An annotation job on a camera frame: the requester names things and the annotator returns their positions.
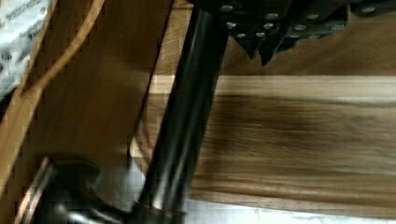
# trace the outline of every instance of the metal screw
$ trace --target metal screw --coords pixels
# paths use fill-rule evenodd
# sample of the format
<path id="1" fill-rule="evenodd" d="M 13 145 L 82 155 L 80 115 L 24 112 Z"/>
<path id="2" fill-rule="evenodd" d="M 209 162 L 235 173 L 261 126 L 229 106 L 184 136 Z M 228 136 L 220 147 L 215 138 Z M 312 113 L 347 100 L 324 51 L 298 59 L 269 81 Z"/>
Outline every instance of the metal screw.
<path id="1" fill-rule="evenodd" d="M 340 31 L 340 30 L 344 30 L 345 26 L 344 25 L 334 25 L 332 27 L 332 30 L 334 31 Z"/>
<path id="2" fill-rule="evenodd" d="M 272 21 L 272 20 L 276 20 L 279 17 L 279 15 L 277 13 L 268 13 L 265 16 L 265 19 Z"/>
<path id="3" fill-rule="evenodd" d="M 271 30 L 274 27 L 275 27 L 275 25 L 273 23 L 267 22 L 264 24 L 264 26 L 262 28 L 264 28 L 265 30 Z"/>
<path id="4" fill-rule="evenodd" d="M 225 26 L 227 26 L 228 29 L 233 29 L 233 28 L 236 27 L 236 23 L 228 21 L 228 22 L 225 23 Z"/>
<path id="5" fill-rule="evenodd" d="M 224 5 L 220 7 L 221 12 L 231 12 L 233 11 L 233 6 L 231 5 Z"/>
<path id="6" fill-rule="evenodd" d="M 308 39 L 318 39 L 320 38 L 320 35 L 311 35 L 308 37 Z"/>
<path id="7" fill-rule="evenodd" d="M 306 25 L 295 25 L 293 29 L 296 31 L 306 30 Z"/>
<path id="8" fill-rule="evenodd" d="M 319 18 L 319 15 L 318 14 L 310 14 L 310 15 L 307 15 L 306 18 L 311 20 L 311 21 L 314 21 L 317 18 Z"/>
<path id="9" fill-rule="evenodd" d="M 247 36 L 246 34 L 239 34 L 239 35 L 236 35 L 236 38 L 244 38 L 246 36 Z"/>
<path id="10" fill-rule="evenodd" d="M 3 52 L 1 54 L 1 58 L 5 61 L 11 60 L 12 59 L 12 55 L 10 52 Z"/>
<path id="11" fill-rule="evenodd" d="M 289 35 L 289 37 L 291 37 L 291 38 L 300 38 L 300 37 L 301 37 L 301 35 L 297 35 L 297 34 L 291 34 L 291 35 Z"/>
<path id="12" fill-rule="evenodd" d="M 366 8 L 361 10 L 361 12 L 364 13 L 364 14 L 372 13 L 374 11 L 375 11 L 375 7 L 366 7 Z"/>
<path id="13" fill-rule="evenodd" d="M 257 37 L 265 37 L 265 32 L 256 33 Z"/>

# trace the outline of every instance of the wood grain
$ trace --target wood grain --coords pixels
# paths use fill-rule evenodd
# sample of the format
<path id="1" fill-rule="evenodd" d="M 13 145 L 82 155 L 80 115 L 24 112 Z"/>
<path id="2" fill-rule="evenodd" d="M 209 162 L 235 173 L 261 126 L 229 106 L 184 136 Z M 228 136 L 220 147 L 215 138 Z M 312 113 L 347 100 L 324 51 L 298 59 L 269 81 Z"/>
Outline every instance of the wood grain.
<path id="1" fill-rule="evenodd" d="M 173 10 L 163 41 L 156 75 L 174 75 L 191 11 Z M 223 63 L 224 76 L 393 76 L 396 62 L 396 14 L 377 18 L 351 17 L 350 24 L 335 35 L 304 40 L 297 48 L 282 52 L 264 68 L 260 60 L 249 60 L 230 39 Z"/>
<path id="2" fill-rule="evenodd" d="M 41 45 L 35 66 L 23 86 L 24 93 L 44 89 L 65 67 L 86 39 L 104 2 L 84 0 L 75 4 L 72 1 L 58 1 L 46 32 L 47 39 Z"/>
<path id="3" fill-rule="evenodd" d="M 192 9 L 193 4 L 191 4 L 187 0 L 175 0 L 174 4 L 172 5 L 172 9 Z"/>
<path id="4" fill-rule="evenodd" d="M 132 148 L 135 156 L 140 150 L 140 164 L 150 161 L 166 100 L 163 94 L 148 98 Z M 395 116 L 396 104 L 219 95 L 193 181 L 201 193 L 194 198 L 396 217 Z"/>
<path id="5" fill-rule="evenodd" d="M 7 153 L 9 159 L 0 169 L 9 175 L 0 200 L 1 224 L 12 223 L 18 203 L 45 155 L 86 157 L 104 168 L 103 179 L 110 179 L 107 183 L 112 187 L 119 184 L 118 174 L 106 171 L 106 167 L 126 165 L 170 2 L 105 1 L 97 21 L 91 21 L 94 29 L 73 60 L 46 89 L 27 91 L 22 96 L 29 97 L 23 102 L 34 99 L 38 106 L 35 109 L 35 105 L 26 103 L 23 111 L 16 108 L 15 118 L 22 119 L 15 120 L 21 123 L 9 123 L 9 117 L 2 123 L 3 132 L 14 130 L 9 134 L 15 136 L 0 141 L 1 153 Z M 113 196 L 100 194 L 105 200 Z"/>
<path id="6" fill-rule="evenodd" d="M 150 94 L 169 94 L 175 76 L 152 77 Z M 394 76 L 220 76 L 216 95 L 263 96 L 334 103 L 396 102 Z"/>

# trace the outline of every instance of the light wood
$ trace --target light wood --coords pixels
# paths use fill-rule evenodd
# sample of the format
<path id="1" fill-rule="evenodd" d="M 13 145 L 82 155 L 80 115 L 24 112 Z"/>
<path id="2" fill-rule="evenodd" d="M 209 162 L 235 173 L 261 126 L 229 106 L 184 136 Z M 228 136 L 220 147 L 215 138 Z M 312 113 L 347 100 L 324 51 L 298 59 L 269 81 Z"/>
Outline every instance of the light wood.
<path id="1" fill-rule="evenodd" d="M 1 154 L 5 155 L 0 169 L 1 187 L 4 187 L 0 200 L 1 224 L 11 223 L 42 156 L 83 156 L 104 169 L 103 179 L 110 179 L 107 182 L 111 188 L 120 183 L 118 174 L 106 167 L 126 165 L 128 146 L 162 42 L 170 1 L 135 0 L 133 4 L 129 0 L 105 1 L 97 9 L 101 9 L 97 20 L 81 18 L 94 28 L 81 41 L 82 47 L 65 69 L 43 91 L 40 84 L 37 90 L 30 89 L 18 95 L 19 98 L 14 97 L 15 109 L 8 111 L 2 123 L 3 134 L 12 138 L 0 139 Z M 73 34 L 76 38 L 71 41 L 80 38 L 80 32 Z M 61 45 L 55 46 L 57 49 L 69 43 L 62 39 L 50 42 Z M 56 62 L 65 55 L 58 56 Z M 47 57 L 40 62 L 47 64 L 50 61 Z M 51 69 L 41 68 L 46 66 L 37 69 L 41 75 L 50 74 Z M 47 84 L 52 76 L 43 83 Z M 36 77 L 35 80 L 42 80 L 41 76 Z M 36 109 L 35 104 L 29 106 L 32 101 L 37 104 Z M 6 176 L 9 179 L 4 186 Z M 100 197 L 111 199 L 114 194 L 100 194 Z"/>
<path id="2" fill-rule="evenodd" d="M 189 1 L 187 0 L 175 0 L 173 5 L 172 5 L 172 9 L 192 9 L 193 8 L 193 4 L 191 4 Z"/>
<path id="3" fill-rule="evenodd" d="M 169 94 L 175 76 L 154 75 L 148 92 Z M 216 95 L 383 104 L 396 101 L 394 76 L 220 76 Z"/>

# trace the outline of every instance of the plastic bag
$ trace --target plastic bag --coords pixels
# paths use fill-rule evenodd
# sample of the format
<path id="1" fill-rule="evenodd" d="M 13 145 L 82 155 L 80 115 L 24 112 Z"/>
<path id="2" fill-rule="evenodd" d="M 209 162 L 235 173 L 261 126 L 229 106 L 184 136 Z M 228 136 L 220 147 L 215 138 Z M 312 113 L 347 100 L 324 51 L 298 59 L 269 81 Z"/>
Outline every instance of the plastic bag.
<path id="1" fill-rule="evenodd" d="M 21 82 L 51 0 L 0 0 L 0 101 Z"/>

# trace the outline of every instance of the black metal pipe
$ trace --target black metal pipe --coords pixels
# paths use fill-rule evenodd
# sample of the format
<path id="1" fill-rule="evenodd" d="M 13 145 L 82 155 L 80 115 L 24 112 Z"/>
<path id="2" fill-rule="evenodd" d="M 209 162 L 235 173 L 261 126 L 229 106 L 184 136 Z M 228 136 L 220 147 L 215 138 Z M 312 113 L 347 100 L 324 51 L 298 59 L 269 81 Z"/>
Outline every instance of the black metal pipe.
<path id="1" fill-rule="evenodd" d="M 183 211 L 227 37 L 218 18 L 193 9 L 140 204 L 167 212 Z"/>

